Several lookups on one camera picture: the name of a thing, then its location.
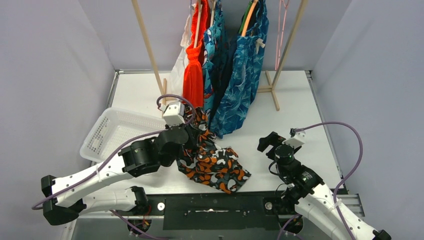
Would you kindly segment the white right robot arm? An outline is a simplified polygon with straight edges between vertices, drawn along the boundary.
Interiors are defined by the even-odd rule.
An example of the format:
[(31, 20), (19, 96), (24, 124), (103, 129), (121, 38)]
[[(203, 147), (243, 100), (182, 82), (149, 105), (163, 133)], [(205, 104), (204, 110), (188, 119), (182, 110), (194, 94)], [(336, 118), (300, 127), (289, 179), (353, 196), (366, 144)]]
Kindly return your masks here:
[(385, 230), (377, 230), (351, 211), (324, 180), (311, 168), (295, 158), (295, 153), (306, 142), (303, 131), (284, 138), (276, 132), (261, 137), (257, 150), (273, 161), (277, 175), (286, 185), (281, 196), (281, 207), (289, 213), (297, 213), (333, 240), (390, 240)]

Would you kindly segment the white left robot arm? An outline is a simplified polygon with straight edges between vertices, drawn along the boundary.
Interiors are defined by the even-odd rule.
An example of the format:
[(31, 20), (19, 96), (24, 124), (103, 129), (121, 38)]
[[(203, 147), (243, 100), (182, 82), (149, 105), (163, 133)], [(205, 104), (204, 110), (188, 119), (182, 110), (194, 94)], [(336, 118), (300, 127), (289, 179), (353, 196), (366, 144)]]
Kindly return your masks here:
[(198, 147), (199, 130), (190, 125), (167, 127), (126, 141), (106, 160), (65, 177), (44, 176), (41, 191), (46, 200), (42, 213), (52, 226), (67, 224), (79, 216), (100, 211), (142, 215), (149, 201), (142, 186), (102, 192), (112, 184), (131, 180), (170, 167), (183, 150)]

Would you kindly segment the pink wire hanger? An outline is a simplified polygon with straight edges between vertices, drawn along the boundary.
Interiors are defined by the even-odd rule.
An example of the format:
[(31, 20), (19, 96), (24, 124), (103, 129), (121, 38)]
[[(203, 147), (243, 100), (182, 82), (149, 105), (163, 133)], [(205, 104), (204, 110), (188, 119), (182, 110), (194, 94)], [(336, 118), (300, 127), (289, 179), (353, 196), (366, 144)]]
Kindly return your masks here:
[(281, 50), (283, 47), (286, 18), (287, 18), (290, 0), (279, 0), (278, 3), (279, 5), (278, 5), (278, 18), (277, 18), (277, 38), (276, 38), (275, 65), (274, 65), (275, 70), (278, 69), (279, 61), (282, 55)]

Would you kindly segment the camouflage orange black shorts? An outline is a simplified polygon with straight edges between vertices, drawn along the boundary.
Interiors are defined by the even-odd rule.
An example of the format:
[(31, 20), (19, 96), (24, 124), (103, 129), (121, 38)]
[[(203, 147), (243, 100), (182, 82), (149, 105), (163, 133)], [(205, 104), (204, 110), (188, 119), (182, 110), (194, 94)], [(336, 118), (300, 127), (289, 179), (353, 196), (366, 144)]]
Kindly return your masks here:
[(185, 120), (192, 116), (194, 120), (189, 126), (195, 132), (196, 146), (182, 150), (176, 161), (178, 170), (198, 184), (226, 194), (237, 192), (252, 174), (239, 163), (239, 156), (231, 147), (216, 143), (216, 135), (209, 130), (207, 114), (201, 107), (185, 110)]

